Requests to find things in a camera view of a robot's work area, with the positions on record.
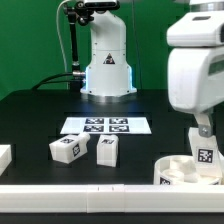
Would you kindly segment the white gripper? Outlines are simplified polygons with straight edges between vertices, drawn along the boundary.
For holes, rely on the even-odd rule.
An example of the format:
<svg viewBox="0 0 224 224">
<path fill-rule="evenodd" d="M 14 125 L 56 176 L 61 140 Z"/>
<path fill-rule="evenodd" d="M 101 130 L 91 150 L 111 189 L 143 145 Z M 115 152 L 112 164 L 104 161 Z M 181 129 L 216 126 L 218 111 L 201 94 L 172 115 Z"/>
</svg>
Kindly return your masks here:
<svg viewBox="0 0 224 224">
<path fill-rule="evenodd" d="M 200 113 L 224 101 L 224 11 L 191 12 L 167 31 L 173 47 L 168 59 L 172 107 Z M 209 113 L 195 114 L 202 137 L 213 135 Z"/>
</svg>

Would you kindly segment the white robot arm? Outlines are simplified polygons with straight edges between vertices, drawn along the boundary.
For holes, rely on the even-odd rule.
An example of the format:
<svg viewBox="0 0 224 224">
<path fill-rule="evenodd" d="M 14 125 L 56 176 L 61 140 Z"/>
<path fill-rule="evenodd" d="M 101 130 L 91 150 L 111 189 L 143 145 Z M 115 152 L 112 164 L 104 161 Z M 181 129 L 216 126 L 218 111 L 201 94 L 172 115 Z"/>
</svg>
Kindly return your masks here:
<svg viewBox="0 0 224 224">
<path fill-rule="evenodd" d="M 190 11 L 168 28 L 168 98 L 172 107 L 192 114 L 198 134 L 213 135 L 210 114 L 224 101 L 224 0 L 189 0 Z M 116 97 L 133 92 L 126 63 L 126 28 L 111 12 L 118 0 L 84 0 L 93 14 L 92 60 L 83 91 Z"/>
</svg>

